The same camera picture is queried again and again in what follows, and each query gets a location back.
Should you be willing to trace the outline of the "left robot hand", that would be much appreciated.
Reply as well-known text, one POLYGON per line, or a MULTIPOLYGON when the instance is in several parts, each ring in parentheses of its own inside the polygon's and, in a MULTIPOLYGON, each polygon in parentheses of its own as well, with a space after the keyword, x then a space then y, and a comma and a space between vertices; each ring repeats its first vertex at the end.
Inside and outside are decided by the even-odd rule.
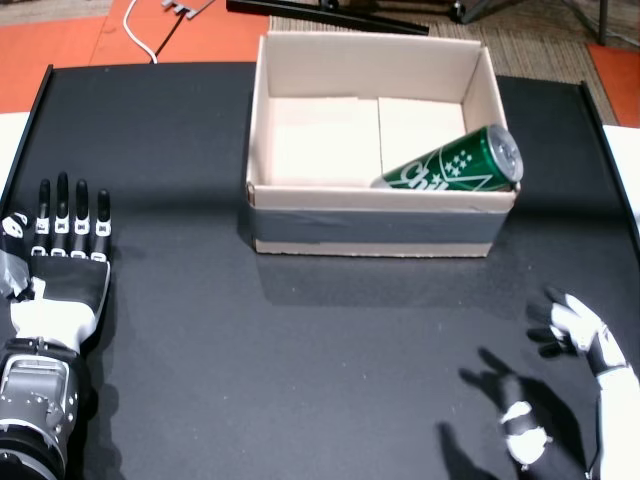
POLYGON ((97 330, 111 277, 112 215, 106 189, 92 217, 87 182, 69 200, 68 175, 40 183, 37 212, 1 219, 1 297, 18 338, 42 339, 78 352, 97 330))

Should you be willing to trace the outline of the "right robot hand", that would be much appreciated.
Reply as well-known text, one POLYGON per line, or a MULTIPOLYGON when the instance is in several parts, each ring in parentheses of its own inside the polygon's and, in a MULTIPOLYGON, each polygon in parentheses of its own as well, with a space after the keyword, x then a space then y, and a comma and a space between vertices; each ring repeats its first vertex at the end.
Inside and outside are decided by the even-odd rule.
POLYGON ((598 386, 597 451, 586 466, 553 439, 534 401, 514 374, 499 379, 499 424, 507 453, 522 479, 637 479, 639 378, 607 323, 576 296, 558 288, 531 316, 542 324, 527 332, 542 357, 583 357, 598 386))

